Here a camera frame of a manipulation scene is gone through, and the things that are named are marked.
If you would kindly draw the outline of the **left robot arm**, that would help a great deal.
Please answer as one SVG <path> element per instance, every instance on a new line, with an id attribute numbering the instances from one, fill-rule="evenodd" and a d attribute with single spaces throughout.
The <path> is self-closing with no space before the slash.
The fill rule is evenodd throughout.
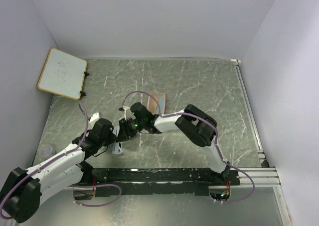
<path id="1" fill-rule="evenodd" d="M 98 119 L 88 135 L 74 139 L 64 150 L 28 169 L 13 169 L 1 191 L 1 218 L 23 223 L 31 218 L 41 204 L 64 188 L 88 186 L 93 180 L 93 167 L 86 159 L 101 147 L 115 142 L 112 123 Z"/>

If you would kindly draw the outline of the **light blue cleaning cloth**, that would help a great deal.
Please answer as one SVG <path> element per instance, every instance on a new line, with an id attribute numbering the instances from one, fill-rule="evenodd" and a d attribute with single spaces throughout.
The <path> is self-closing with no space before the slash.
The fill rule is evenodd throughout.
<path id="1" fill-rule="evenodd" d="M 165 111 L 165 102 L 166 102 L 166 95 L 165 94 L 161 94 L 158 98 L 158 103 L 160 106 L 160 113 L 164 114 Z"/>

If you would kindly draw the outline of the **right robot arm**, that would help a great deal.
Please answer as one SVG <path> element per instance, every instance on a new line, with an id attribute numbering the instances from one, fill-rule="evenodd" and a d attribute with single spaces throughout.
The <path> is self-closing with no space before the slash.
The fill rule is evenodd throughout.
<path id="1" fill-rule="evenodd" d="M 193 144 L 203 149 L 212 172 L 212 181 L 222 185 L 228 180 L 230 167 L 217 145 L 217 122 L 212 117 L 191 104 L 171 114 L 153 114 L 141 103 L 133 104 L 130 111 L 134 118 L 119 120 L 119 142 L 129 140 L 143 130 L 149 134 L 180 130 Z"/>

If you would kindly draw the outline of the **pink glasses case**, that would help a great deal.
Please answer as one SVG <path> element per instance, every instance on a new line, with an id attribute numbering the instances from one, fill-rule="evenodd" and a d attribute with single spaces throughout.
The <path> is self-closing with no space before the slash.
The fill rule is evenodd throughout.
<path id="1" fill-rule="evenodd" d="M 159 98 L 159 96 L 161 94 L 157 95 L 154 92 L 150 93 L 151 97 L 149 96 L 149 98 L 148 98 L 147 109 L 152 114 L 159 114 L 159 112 L 160 112 L 160 106 L 159 106 L 159 103 L 158 103 L 158 98 Z"/>

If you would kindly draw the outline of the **white sunglasses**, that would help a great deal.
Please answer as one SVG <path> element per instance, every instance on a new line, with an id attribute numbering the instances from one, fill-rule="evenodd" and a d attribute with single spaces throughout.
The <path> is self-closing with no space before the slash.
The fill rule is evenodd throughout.
<path id="1" fill-rule="evenodd" d="M 113 130 L 113 134 L 115 136 L 118 136 L 119 134 L 119 131 L 120 131 L 120 127 L 119 126 L 116 126 Z M 113 146 L 112 146 L 112 153 L 113 154 L 122 154 L 123 153 L 123 143 L 122 142 L 117 142 L 115 141 L 113 143 Z"/>

